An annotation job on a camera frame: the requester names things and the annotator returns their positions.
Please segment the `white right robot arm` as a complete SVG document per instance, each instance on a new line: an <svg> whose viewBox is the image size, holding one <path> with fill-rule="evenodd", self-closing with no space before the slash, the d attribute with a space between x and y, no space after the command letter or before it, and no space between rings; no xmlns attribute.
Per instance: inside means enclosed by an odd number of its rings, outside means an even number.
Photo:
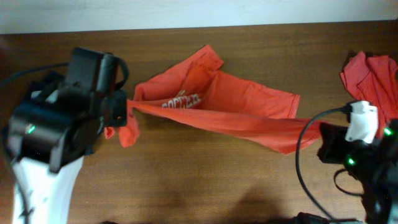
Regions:
<svg viewBox="0 0 398 224"><path fill-rule="evenodd" d="M389 134L377 144L345 140L348 128L322 123L323 144L319 159L326 164L341 164L356 180L366 211L366 222L397 223L397 120L390 122Z"/></svg>

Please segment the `orange soccer t-shirt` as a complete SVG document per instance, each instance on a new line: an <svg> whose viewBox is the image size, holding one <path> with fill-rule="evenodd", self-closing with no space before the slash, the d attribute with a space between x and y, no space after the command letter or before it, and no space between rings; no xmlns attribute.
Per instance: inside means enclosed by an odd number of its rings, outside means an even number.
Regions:
<svg viewBox="0 0 398 224"><path fill-rule="evenodd" d="M315 122L300 137L307 119L296 117L300 97L221 70L224 61L210 45L146 82L136 85L127 101L127 124L107 127L123 147L140 135L134 110L189 126L256 142L281 154L295 152L320 138Z"/></svg>

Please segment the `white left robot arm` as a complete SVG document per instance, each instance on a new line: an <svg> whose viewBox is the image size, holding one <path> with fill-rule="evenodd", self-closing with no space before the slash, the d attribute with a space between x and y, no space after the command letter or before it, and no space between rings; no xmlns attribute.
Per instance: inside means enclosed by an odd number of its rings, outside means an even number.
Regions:
<svg viewBox="0 0 398 224"><path fill-rule="evenodd" d="M84 158L106 128L127 125L125 61L111 53L75 48L60 75L31 83L2 131L15 180L13 223L66 223Z"/></svg>

